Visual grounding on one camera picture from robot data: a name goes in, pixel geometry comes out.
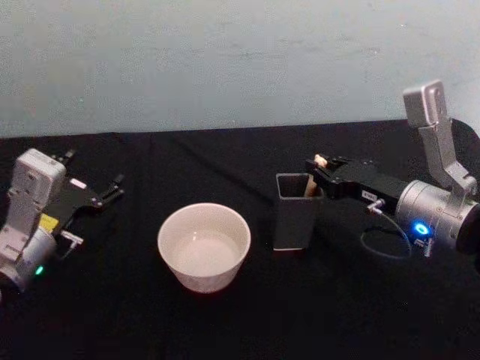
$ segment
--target black tablecloth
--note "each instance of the black tablecloth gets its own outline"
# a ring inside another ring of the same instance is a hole
[[[453,126],[457,156],[480,179],[480,141]],[[472,259],[441,247],[398,262],[359,244],[362,204],[327,201],[310,249],[272,251],[276,173],[304,172],[322,152],[370,158],[405,181],[434,183],[406,121],[105,133],[0,141],[0,218],[16,157],[78,152],[69,175],[102,191],[124,173],[126,194],[71,231],[85,242],[47,264],[0,313],[0,358],[383,359],[476,357],[480,278]],[[161,260],[157,233],[191,203],[229,206],[250,225],[237,278],[214,295],[184,289]]]

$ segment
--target light blue wall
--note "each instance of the light blue wall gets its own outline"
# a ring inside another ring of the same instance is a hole
[[[3,0],[0,136],[404,118],[480,133],[478,1]]]

